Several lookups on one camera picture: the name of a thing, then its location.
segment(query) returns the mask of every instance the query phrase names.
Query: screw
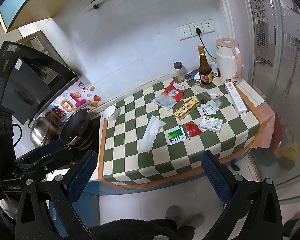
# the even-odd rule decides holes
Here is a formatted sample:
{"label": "screw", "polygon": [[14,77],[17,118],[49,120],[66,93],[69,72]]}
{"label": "screw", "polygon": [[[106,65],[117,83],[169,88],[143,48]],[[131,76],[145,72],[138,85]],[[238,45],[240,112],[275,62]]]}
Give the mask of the screw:
{"label": "screw", "polygon": [[57,175],[57,176],[54,177],[55,181],[61,181],[62,179],[63,179],[62,175]]}
{"label": "screw", "polygon": [[243,176],[240,175],[240,174],[237,174],[236,176],[234,176],[234,178],[235,178],[237,181],[243,181]]}
{"label": "screw", "polygon": [[267,179],[266,179],[266,184],[269,184],[269,185],[271,185],[271,184],[272,184],[272,180],[271,180],[271,179],[269,179],[269,178],[267,178]]}
{"label": "screw", "polygon": [[32,182],[33,182],[33,179],[27,179],[26,184],[30,185],[30,184],[32,184]]}

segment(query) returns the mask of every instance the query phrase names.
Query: power outlet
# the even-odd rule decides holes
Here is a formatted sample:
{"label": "power outlet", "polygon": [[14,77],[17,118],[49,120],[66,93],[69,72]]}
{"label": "power outlet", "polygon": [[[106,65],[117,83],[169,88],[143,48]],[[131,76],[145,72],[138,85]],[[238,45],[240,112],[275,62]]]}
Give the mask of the power outlet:
{"label": "power outlet", "polygon": [[179,40],[191,38],[191,31],[189,25],[183,25],[176,28]]}
{"label": "power outlet", "polygon": [[192,37],[198,36],[197,33],[195,32],[195,30],[198,28],[200,29],[201,33],[203,34],[203,29],[202,29],[202,24],[201,22],[197,22],[197,23],[190,23],[190,30],[191,30],[191,34]]}
{"label": "power outlet", "polygon": [[201,23],[202,23],[202,28],[203,28],[204,34],[214,32],[214,26],[213,26],[213,22],[211,19],[202,21]]}

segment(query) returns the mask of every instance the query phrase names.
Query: blue textured gripper pad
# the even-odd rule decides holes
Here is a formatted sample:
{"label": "blue textured gripper pad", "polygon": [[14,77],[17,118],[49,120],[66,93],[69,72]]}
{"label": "blue textured gripper pad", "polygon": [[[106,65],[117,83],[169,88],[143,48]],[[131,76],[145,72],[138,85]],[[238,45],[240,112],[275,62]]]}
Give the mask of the blue textured gripper pad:
{"label": "blue textured gripper pad", "polygon": [[230,185],[206,152],[203,152],[201,155],[201,167],[220,201],[229,204],[232,199]]}
{"label": "blue textured gripper pad", "polygon": [[93,151],[68,186],[67,199],[70,204],[79,200],[84,188],[91,178],[92,173],[97,167],[97,163],[98,156],[96,152]]}
{"label": "blue textured gripper pad", "polygon": [[49,143],[48,145],[42,146],[39,150],[40,156],[47,156],[50,153],[56,152],[57,150],[62,149],[65,146],[63,143],[63,140],[56,140],[52,143]]}

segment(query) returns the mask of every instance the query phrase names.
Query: seasoning jar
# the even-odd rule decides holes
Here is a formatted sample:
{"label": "seasoning jar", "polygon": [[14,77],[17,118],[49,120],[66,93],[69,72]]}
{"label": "seasoning jar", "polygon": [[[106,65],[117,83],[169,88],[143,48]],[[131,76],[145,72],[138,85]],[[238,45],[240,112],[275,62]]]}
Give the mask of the seasoning jar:
{"label": "seasoning jar", "polygon": [[176,62],[173,64],[174,70],[176,71],[177,74],[177,79],[179,82],[183,82],[186,80],[184,70],[183,70],[183,65],[181,62]]}

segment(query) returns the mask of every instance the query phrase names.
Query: electric kettle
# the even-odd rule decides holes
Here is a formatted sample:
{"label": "electric kettle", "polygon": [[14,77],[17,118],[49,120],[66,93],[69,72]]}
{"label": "electric kettle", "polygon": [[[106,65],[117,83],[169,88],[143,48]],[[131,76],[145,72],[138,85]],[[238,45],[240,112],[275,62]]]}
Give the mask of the electric kettle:
{"label": "electric kettle", "polygon": [[216,41],[218,76],[221,83],[239,84],[243,68],[239,42],[223,38]]}

